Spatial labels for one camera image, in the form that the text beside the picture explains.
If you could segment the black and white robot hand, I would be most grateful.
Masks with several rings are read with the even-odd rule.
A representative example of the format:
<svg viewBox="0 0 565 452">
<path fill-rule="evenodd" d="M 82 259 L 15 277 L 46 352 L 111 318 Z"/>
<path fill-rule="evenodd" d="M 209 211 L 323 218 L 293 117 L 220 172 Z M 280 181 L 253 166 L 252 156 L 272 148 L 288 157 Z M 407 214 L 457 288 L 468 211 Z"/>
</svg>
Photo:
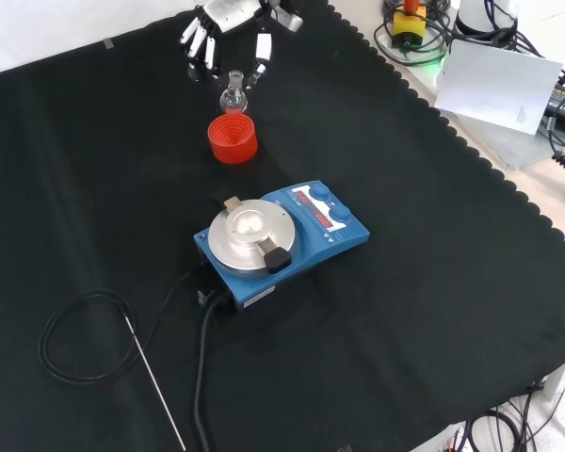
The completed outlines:
<svg viewBox="0 0 565 452">
<path fill-rule="evenodd" d="M 295 33 L 303 19 L 291 1 L 207 1 L 194 9 L 194 17 L 182 33 L 179 44 L 186 51 L 189 74 L 196 77 L 205 72 L 220 77 L 218 45 L 223 38 L 251 25 L 257 27 L 255 63 L 248 79 L 253 89 L 265 75 L 272 58 L 273 39 L 266 22 L 274 21 Z"/>
</svg>

